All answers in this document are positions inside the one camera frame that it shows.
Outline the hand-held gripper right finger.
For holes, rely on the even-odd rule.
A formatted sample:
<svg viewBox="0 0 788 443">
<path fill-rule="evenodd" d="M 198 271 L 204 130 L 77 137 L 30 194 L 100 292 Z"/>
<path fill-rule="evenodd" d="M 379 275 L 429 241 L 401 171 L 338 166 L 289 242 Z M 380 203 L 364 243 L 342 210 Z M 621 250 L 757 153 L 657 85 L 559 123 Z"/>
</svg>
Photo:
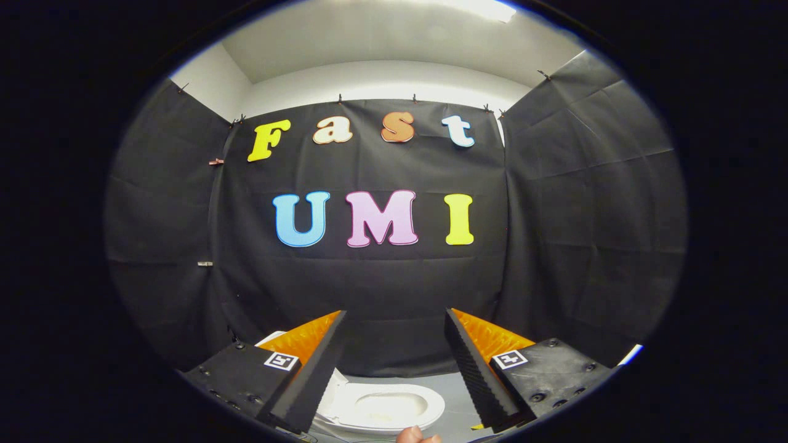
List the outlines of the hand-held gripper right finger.
<svg viewBox="0 0 788 443">
<path fill-rule="evenodd" d="M 614 375 L 563 340 L 535 342 L 455 308 L 444 334 L 482 426 L 493 431 L 540 420 Z"/>
</svg>

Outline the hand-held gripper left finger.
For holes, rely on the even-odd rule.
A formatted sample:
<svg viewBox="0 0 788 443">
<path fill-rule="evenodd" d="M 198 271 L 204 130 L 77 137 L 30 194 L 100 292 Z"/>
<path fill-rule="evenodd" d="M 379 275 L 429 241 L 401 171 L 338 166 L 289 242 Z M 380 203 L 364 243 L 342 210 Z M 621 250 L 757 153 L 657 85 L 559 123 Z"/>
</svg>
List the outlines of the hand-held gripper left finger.
<svg viewBox="0 0 788 443">
<path fill-rule="evenodd" d="M 301 434 L 344 351 L 346 317 L 335 311 L 259 345 L 237 340 L 182 376 L 248 420 Z"/>
</svg>

